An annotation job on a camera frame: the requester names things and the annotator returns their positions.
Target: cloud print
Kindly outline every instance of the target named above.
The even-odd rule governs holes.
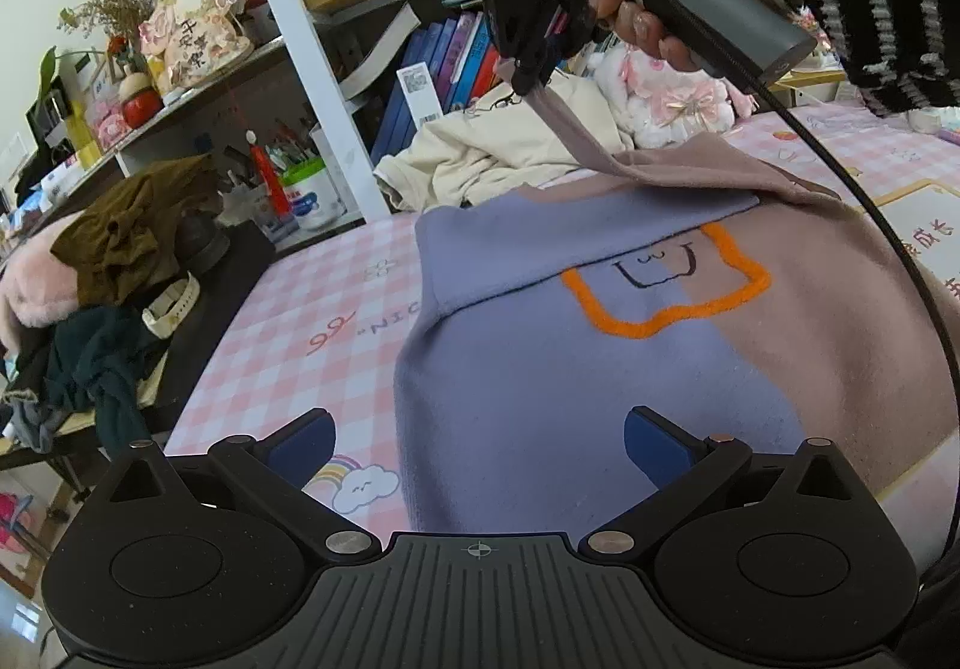
[[[367,466],[344,477],[340,490],[333,497],[333,509],[350,514],[378,498],[386,498],[400,487],[400,477],[383,466]]]

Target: rainbow print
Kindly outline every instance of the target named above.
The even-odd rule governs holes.
[[[347,474],[362,467],[353,458],[346,455],[334,455],[333,458],[330,458],[329,463],[317,472],[310,484],[313,485],[314,482],[333,482],[339,488],[344,483],[344,477]]]

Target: rainbow cloud illustration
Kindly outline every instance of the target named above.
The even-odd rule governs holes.
[[[376,463],[360,466],[346,455],[334,455],[329,463],[317,472],[314,482],[332,482],[337,488],[333,496],[333,509],[339,514],[350,514],[378,498],[393,495],[400,487],[400,477]]]

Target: silver screw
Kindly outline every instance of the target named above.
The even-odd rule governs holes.
[[[326,538],[326,549],[341,556],[355,556],[373,544],[373,540],[358,530],[338,530]]]
[[[599,530],[588,540],[590,549],[605,556],[617,556],[634,549],[634,538],[622,530]]]

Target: white shelf post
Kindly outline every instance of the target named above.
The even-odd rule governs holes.
[[[340,163],[347,184],[357,201],[364,220],[385,220],[390,209],[383,199],[367,148],[357,132],[353,117],[347,111],[337,79],[317,37],[313,19],[303,0],[268,0],[274,19],[287,43],[296,74],[306,90],[306,97],[330,141],[330,148]]]

